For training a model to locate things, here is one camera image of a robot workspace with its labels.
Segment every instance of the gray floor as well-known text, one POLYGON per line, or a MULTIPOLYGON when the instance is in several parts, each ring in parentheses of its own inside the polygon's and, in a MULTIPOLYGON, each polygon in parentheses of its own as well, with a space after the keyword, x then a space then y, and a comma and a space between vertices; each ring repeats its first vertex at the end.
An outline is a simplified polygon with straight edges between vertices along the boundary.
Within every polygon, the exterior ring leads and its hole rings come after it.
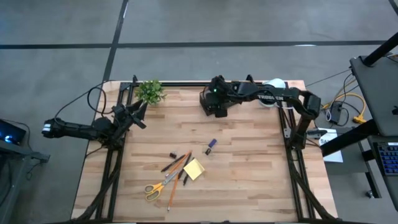
MULTIPOLYGON (((1 0, 0 44, 111 43, 122 0, 1 0)), ((398 30, 387 0, 130 0, 120 42, 386 40, 398 30)), ((324 47, 225 47, 119 49, 111 79, 207 80, 251 74, 255 79, 302 79, 306 83, 346 70, 348 60, 375 45, 324 47)), ((27 123, 31 145, 51 154, 19 196, 13 223, 69 219, 87 141, 45 139, 43 122, 103 78, 109 49, 0 50, 0 118, 27 123)), ((327 102, 345 75, 308 89, 327 102)), ((358 108, 361 102, 348 98, 358 108)), ((351 117, 355 112, 349 109, 351 117)), ((85 99, 60 115, 90 124, 85 99)), ((366 119, 371 115, 366 110, 366 119)), ((318 124, 325 124, 319 117, 318 124)), ((382 199, 369 200, 364 174, 329 176, 339 217, 394 223, 398 213, 373 164, 382 199)))

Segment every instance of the wooden table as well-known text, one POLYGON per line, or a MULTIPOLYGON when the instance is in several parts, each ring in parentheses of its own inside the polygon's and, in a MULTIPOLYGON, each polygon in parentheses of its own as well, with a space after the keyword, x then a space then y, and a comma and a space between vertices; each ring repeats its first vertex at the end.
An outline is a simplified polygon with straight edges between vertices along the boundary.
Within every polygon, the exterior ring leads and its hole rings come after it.
MULTIPOLYGON (((117 101, 119 83, 104 84, 107 111, 117 101)), ((305 88, 302 80, 288 83, 290 87, 305 88)), ((265 109, 252 101, 230 108, 227 118, 207 117, 199 104, 202 89, 165 87, 166 100, 148 107, 144 121, 147 128, 131 128, 124 148, 114 222, 296 221, 277 109, 265 109), (213 138, 218 142, 206 156, 206 146, 213 138), (157 201, 146 202, 144 186, 164 180, 160 170, 172 162, 169 153, 176 151, 179 156, 189 150, 205 173, 195 181, 189 179, 186 186, 180 180, 170 212, 167 204, 173 181, 157 201)), ((99 146, 90 142, 88 152, 99 146)), ((311 190, 336 217, 319 148, 307 146, 303 156, 311 190)), ((98 193, 105 157, 106 149, 102 149, 86 159, 72 218, 78 217, 98 193)))

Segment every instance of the pencil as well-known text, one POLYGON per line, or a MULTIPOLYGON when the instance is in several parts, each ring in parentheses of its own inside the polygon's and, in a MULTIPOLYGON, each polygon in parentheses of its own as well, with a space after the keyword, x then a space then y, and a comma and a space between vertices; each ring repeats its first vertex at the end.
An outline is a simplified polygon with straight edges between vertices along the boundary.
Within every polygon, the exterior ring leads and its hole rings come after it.
POLYGON ((172 206, 173 197, 174 197, 175 189, 177 188, 177 184, 178 184, 178 177, 175 176, 174 187, 173 187, 172 194, 170 196, 169 206, 167 206, 167 211, 170 211, 170 207, 172 206))

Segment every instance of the blue light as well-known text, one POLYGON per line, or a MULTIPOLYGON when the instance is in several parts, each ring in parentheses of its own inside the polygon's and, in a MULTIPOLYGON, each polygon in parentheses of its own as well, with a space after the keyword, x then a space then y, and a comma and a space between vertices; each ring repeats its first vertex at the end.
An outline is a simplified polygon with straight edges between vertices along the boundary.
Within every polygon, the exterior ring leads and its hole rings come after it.
POLYGON ((12 136, 6 136, 4 138, 5 142, 11 143, 12 136))

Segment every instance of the sticky note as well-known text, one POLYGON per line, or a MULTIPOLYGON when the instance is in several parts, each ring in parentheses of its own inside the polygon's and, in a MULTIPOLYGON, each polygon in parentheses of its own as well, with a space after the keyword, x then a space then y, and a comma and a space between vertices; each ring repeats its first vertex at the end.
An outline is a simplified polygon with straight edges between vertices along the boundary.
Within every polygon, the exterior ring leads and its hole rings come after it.
POLYGON ((201 166, 197 159, 194 159, 184 167, 184 170, 192 180, 195 180, 201 173, 205 171, 205 168, 201 166))

